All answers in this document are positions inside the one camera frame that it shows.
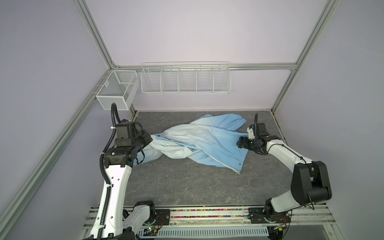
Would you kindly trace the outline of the light blue zip jacket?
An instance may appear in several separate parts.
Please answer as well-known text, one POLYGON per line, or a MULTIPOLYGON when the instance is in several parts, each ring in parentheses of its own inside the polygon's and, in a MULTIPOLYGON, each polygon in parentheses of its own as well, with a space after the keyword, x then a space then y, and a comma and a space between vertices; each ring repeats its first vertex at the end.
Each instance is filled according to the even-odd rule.
POLYGON ((138 161, 147 163, 165 155, 177 160, 189 158, 198 164, 240 173, 248 150, 240 149, 237 142, 248 135, 239 133, 238 129, 245 123, 246 120, 237 114, 206 114, 189 124, 152 134, 151 143, 138 153, 138 161))

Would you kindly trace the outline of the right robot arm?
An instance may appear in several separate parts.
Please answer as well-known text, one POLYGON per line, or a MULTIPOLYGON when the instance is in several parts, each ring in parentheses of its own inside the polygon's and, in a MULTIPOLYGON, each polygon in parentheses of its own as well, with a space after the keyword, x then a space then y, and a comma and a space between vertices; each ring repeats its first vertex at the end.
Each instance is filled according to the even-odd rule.
POLYGON ((325 163, 313 161, 287 146, 278 136, 270 135, 264 123, 258 123, 255 114, 254 124, 247 128, 248 137, 240 137, 237 146, 259 155, 273 155, 292 172, 290 189, 266 200, 260 212, 249 210, 249 219, 261 218, 268 223, 285 220, 285 215, 303 206, 330 200, 332 189, 325 163))

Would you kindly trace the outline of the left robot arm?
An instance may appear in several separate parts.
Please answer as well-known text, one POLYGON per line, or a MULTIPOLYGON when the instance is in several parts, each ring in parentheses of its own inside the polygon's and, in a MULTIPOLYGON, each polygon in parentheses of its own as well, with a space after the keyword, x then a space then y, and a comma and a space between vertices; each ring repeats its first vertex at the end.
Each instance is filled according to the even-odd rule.
POLYGON ((128 180, 139 154, 152 137, 138 122, 120 119, 116 103, 111 104, 112 134, 100 154, 99 167, 104 179, 103 192, 89 240, 135 240, 143 225, 154 225, 160 216, 153 201, 137 202, 124 212, 128 180))

